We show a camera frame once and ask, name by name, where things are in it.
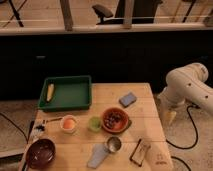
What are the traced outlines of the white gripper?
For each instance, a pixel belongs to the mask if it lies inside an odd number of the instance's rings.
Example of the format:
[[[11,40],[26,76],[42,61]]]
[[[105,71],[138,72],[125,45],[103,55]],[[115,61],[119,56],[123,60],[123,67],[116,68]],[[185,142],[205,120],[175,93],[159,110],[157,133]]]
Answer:
[[[177,112],[173,109],[172,103],[165,97],[160,98],[162,115],[167,118],[168,125],[171,125],[176,117]]]

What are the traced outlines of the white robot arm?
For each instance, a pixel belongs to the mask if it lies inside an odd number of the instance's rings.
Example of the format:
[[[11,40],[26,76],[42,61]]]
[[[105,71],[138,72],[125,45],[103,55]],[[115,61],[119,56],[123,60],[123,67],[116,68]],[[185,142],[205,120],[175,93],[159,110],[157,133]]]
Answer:
[[[213,115],[213,88],[205,84],[209,72],[201,63],[191,63],[169,71],[167,86],[158,95],[161,123],[168,126],[176,116],[174,109],[189,100]]]

